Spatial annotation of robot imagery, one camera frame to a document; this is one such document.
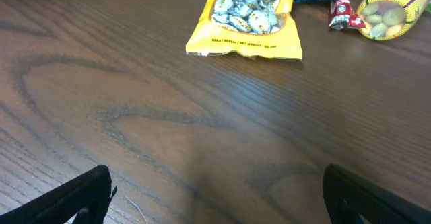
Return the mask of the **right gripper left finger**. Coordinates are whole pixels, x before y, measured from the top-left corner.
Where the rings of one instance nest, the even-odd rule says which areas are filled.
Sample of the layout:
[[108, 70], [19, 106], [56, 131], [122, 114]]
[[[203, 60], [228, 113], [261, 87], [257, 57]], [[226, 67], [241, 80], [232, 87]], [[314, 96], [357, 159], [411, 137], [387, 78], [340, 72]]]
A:
[[98, 165], [57, 188], [1, 215], [2, 223], [103, 224], [117, 192], [107, 166]]

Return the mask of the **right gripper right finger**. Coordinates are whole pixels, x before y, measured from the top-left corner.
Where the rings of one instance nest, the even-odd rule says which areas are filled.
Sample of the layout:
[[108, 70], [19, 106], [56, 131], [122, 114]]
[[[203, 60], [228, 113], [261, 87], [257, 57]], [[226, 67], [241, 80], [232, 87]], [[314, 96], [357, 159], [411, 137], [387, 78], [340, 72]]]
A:
[[430, 211], [337, 164], [323, 175], [323, 199], [332, 224], [430, 224]]

